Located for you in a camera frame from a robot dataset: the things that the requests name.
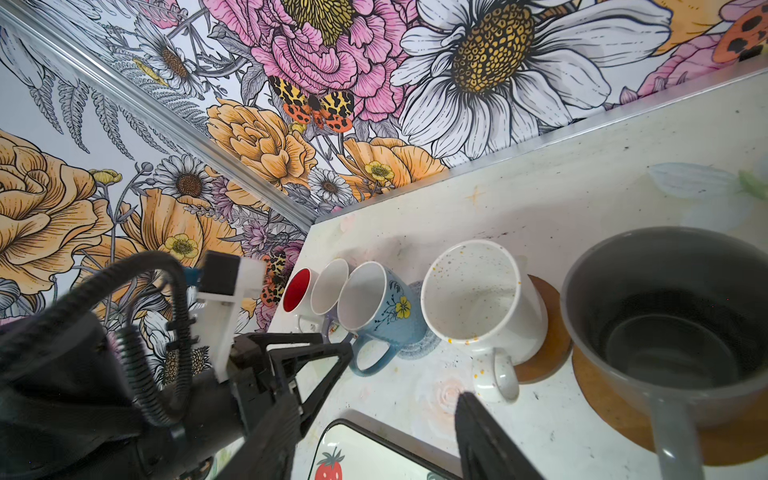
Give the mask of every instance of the wall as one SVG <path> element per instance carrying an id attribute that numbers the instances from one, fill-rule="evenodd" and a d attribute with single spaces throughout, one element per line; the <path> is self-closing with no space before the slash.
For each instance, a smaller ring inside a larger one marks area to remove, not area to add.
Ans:
<path id="1" fill-rule="evenodd" d="M 768 18 L 763 0 L 30 3 L 321 214 L 758 55 Z"/>
<path id="2" fill-rule="evenodd" d="M 0 35 L 3 64 L 9 51 L 29 60 L 13 71 L 0 65 L 0 322 L 41 311 L 132 253 L 164 250 L 195 266 L 215 250 L 270 263 L 261 298 L 243 303 L 237 327 L 266 330 L 305 234 L 275 212 L 236 205 L 226 178 L 94 88 L 35 61 L 7 32 Z M 165 351 L 170 305 L 149 290 L 153 283 L 157 276 L 141 276 L 94 311 L 111 331 L 129 314 L 130 299 L 151 293 L 133 320 L 155 379 L 165 384 L 177 360 Z M 196 371 L 204 368 L 206 350 L 197 349 L 194 359 Z"/>

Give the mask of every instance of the orange rose illustration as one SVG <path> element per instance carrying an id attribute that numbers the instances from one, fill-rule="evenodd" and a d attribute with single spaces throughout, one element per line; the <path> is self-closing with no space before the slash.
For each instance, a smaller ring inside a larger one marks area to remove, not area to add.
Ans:
<path id="1" fill-rule="evenodd" d="M 299 132 L 289 131 L 273 111 L 218 100 L 221 106 L 208 108 L 208 131 L 220 147 L 284 193 L 286 184 L 309 186 L 316 151 Z M 227 185 L 227 196 L 238 205 L 264 205 L 233 182 Z"/>
<path id="2" fill-rule="evenodd" d="M 26 295 L 49 290 L 112 228 L 107 201 L 88 200 L 95 191 L 86 170 L 0 131 L 0 277 Z"/>

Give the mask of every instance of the metal trim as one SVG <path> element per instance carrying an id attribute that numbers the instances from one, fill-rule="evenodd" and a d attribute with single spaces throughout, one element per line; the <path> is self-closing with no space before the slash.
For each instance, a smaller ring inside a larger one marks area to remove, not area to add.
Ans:
<path id="1" fill-rule="evenodd" d="M 428 187 L 429 185 L 437 184 L 453 177 L 468 174 L 470 172 L 480 170 L 481 168 L 490 167 L 491 165 L 502 161 L 520 157 L 521 155 L 527 154 L 528 152 L 532 152 L 534 150 L 538 150 L 540 148 L 544 148 L 573 137 L 578 137 L 579 135 L 589 133 L 591 131 L 597 130 L 598 128 L 607 127 L 609 125 L 616 124 L 621 121 L 626 121 L 639 115 L 650 113 L 659 108 L 667 107 L 679 101 L 687 100 L 688 98 L 692 98 L 697 95 L 725 87 L 738 81 L 746 80 L 756 75 L 765 74 L 766 72 L 768 72 L 768 57 L 765 55 L 759 55 L 755 58 L 751 58 L 750 60 L 739 62 L 735 65 L 731 65 L 730 67 L 722 68 L 718 71 L 706 74 L 699 78 L 686 81 L 683 84 L 675 85 L 650 96 L 640 98 L 630 104 L 615 107 L 604 113 L 593 115 L 589 118 L 585 118 L 584 120 L 567 125 L 565 127 L 561 127 L 547 134 L 539 135 L 538 137 L 532 138 L 531 140 L 525 141 L 521 144 L 513 145 L 509 148 L 505 148 L 490 155 L 485 155 L 478 158 L 477 160 L 459 165 L 448 171 L 432 175 L 431 177 L 425 178 L 424 180 L 419 180 L 414 184 L 409 184 L 396 190 L 390 190 L 385 194 L 377 195 L 364 202 L 344 207 L 342 210 L 336 211 L 332 214 L 323 215 L 317 219 L 316 223 L 331 220 L 332 218 L 348 214 L 355 210 L 359 210 L 360 208 L 368 207 L 370 205 L 378 204 L 391 198 L 398 197 L 399 195 L 407 194 L 410 191 Z"/>
<path id="2" fill-rule="evenodd" d="M 76 73 L 97 84 L 112 100 L 127 106 L 131 113 L 173 138 L 228 178 L 235 180 L 245 191 L 266 202 L 301 230 L 309 231 L 317 213 L 289 199 L 268 181 L 240 163 L 239 158 L 219 148 L 184 119 L 117 73 L 97 55 L 82 48 L 61 29 L 36 15 L 35 10 L 23 0 L 0 2 L 0 20 L 4 27 L 30 39 L 35 47 L 42 47 L 45 54 L 61 59 Z"/>

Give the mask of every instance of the blue mug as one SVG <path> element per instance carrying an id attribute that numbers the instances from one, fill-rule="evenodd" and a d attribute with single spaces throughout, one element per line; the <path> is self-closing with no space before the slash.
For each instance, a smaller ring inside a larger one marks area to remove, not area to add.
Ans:
<path id="1" fill-rule="evenodd" d="M 352 272 L 341 290 L 337 311 L 341 326 L 358 335 L 349 368 L 360 376 L 379 372 L 402 347 L 418 342 L 427 332 L 419 298 L 378 262 L 365 262 Z M 372 366 L 360 369 L 357 357 L 371 339 L 387 342 L 389 349 Z"/>

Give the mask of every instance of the white daisy illustration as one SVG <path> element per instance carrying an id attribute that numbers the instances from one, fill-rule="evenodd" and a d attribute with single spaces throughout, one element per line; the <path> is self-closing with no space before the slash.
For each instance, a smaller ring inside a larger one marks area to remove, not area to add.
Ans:
<path id="1" fill-rule="evenodd" d="M 435 157 L 474 159 L 572 121 L 566 105 L 603 104 L 599 68 L 646 58 L 670 35 L 671 12 L 650 0 L 611 0 L 539 22 L 564 0 L 417 0 L 423 26 L 400 45 L 411 55 L 392 84 L 418 87 L 400 121 Z"/>
<path id="2" fill-rule="evenodd" d="M 189 154 L 164 158 L 154 169 L 154 186 L 172 197 L 189 195 L 213 203 L 214 179 L 205 164 Z"/>
<path id="3" fill-rule="evenodd" d="M 310 171 L 310 190 L 329 204 L 346 205 L 352 200 L 352 188 L 332 170 L 315 167 Z"/>
<path id="4" fill-rule="evenodd" d="M 143 15 L 136 19 L 136 32 L 141 50 L 148 55 L 144 63 L 174 90 L 203 100 L 205 87 L 195 74 L 195 64 L 184 57 L 181 48 L 174 47 L 168 37 Z"/>

